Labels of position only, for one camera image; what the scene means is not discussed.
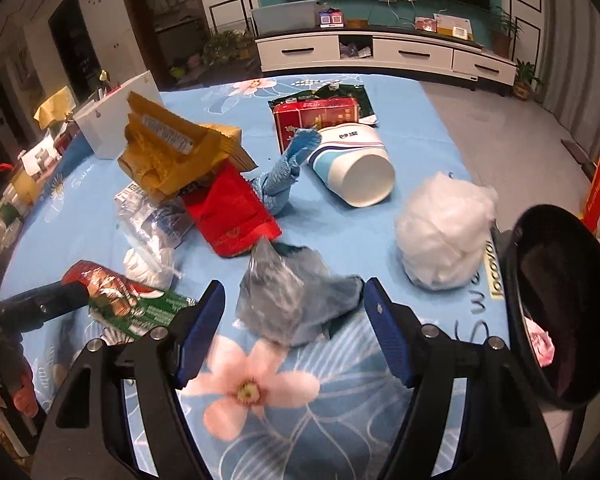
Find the person's left hand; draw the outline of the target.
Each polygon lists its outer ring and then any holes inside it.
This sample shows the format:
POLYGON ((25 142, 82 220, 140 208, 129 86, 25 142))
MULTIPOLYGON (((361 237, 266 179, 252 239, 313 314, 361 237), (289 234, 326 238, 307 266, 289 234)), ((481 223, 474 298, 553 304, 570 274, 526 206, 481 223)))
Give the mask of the person's left hand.
MULTIPOLYGON (((0 341, 0 379, 2 388, 9 393, 15 409, 30 419, 34 419, 38 414, 38 401, 35 397, 32 378, 32 370, 23 355, 20 342, 0 341)), ((0 391, 0 408, 5 406, 0 391)))

